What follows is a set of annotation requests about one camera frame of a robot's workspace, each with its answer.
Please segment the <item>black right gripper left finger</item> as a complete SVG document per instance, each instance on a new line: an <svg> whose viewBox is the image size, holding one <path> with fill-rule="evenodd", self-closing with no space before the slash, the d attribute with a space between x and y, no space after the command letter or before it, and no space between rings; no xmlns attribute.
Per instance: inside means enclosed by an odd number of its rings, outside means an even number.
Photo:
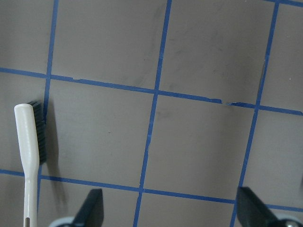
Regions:
<svg viewBox="0 0 303 227"><path fill-rule="evenodd" d="M102 189L92 189L71 223L72 227L101 227L104 221Z"/></svg>

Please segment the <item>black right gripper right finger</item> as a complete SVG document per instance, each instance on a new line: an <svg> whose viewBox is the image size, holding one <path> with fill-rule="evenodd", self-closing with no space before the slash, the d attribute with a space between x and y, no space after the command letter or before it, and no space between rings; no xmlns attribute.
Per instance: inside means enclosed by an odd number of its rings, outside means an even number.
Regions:
<svg viewBox="0 0 303 227"><path fill-rule="evenodd" d="M303 225L294 217L275 215L249 187L237 189L236 210L237 219L242 227L301 227Z"/></svg>

